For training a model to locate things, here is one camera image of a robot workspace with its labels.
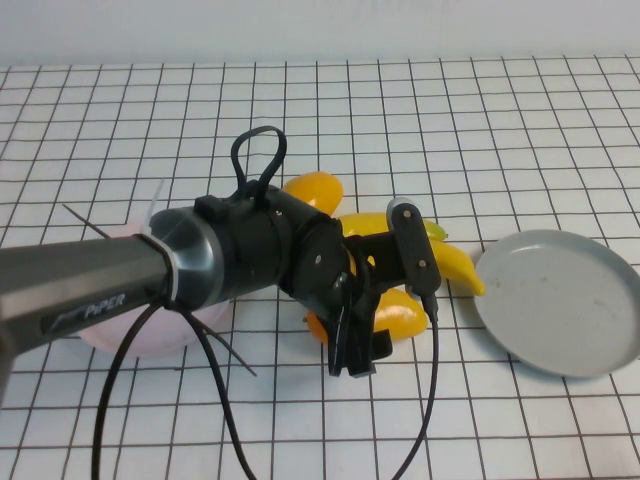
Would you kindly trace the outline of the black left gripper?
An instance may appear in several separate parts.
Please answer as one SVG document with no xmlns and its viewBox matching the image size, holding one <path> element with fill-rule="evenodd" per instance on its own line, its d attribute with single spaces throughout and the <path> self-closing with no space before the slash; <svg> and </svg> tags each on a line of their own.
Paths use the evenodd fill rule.
<svg viewBox="0 0 640 480">
<path fill-rule="evenodd" d="M 332 325 L 328 371 L 344 367 L 349 326 L 349 375 L 376 372 L 374 362 L 393 353 L 388 328 L 375 331 L 383 290 L 376 278 L 381 262 L 365 244 L 305 244 L 299 248 L 299 302 Z"/>
</svg>

